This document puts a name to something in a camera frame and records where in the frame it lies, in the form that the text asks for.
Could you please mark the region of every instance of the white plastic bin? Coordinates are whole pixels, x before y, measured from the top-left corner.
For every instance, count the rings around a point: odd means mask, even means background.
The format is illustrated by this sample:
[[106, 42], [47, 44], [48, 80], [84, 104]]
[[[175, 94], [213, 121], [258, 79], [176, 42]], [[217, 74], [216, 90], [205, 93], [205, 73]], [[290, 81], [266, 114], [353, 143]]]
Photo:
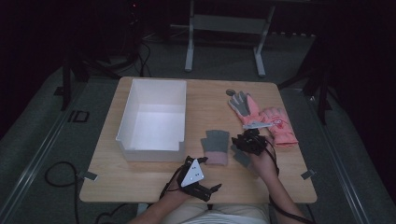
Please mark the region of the white plastic bin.
[[127, 161], [184, 161], [184, 80], [132, 83], [116, 140]]

